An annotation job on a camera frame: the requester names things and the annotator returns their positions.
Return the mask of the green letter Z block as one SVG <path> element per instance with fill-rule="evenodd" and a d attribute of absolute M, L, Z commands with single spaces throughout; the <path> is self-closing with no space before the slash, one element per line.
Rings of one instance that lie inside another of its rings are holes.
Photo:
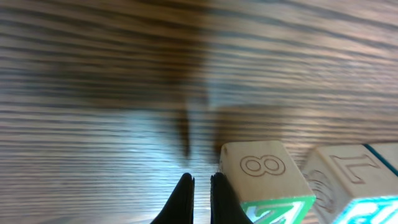
<path fill-rule="evenodd" d="M 280 141 L 226 143 L 219 171 L 253 223 L 299 224 L 316 199 Z"/>

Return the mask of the blue letter P block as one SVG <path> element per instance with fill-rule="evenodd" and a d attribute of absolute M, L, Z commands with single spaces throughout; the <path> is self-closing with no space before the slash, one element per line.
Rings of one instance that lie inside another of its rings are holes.
<path fill-rule="evenodd" d="M 364 144 L 319 147 L 302 172 L 320 223 L 397 224 L 397 175 Z"/>

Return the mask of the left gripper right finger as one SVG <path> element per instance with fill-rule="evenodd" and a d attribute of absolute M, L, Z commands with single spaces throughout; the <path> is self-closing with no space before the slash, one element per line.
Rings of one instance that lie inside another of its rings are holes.
<path fill-rule="evenodd" d="M 211 224 L 252 224 L 240 206 L 239 200 L 220 172 L 211 176 Z"/>

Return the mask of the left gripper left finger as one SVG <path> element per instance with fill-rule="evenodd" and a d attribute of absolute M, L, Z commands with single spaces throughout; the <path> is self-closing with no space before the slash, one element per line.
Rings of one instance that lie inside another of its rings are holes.
<path fill-rule="evenodd" d="M 195 179 L 184 173 L 151 224 L 192 224 Z"/>

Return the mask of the white ice cream block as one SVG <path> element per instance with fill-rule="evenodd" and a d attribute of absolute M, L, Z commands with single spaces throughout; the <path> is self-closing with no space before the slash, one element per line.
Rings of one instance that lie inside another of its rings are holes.
<path fill-rule="evenodd" d="M 397 175 L 397 143 L 364 144 L 364 147 L 376 156 L 395 175 Z"/>

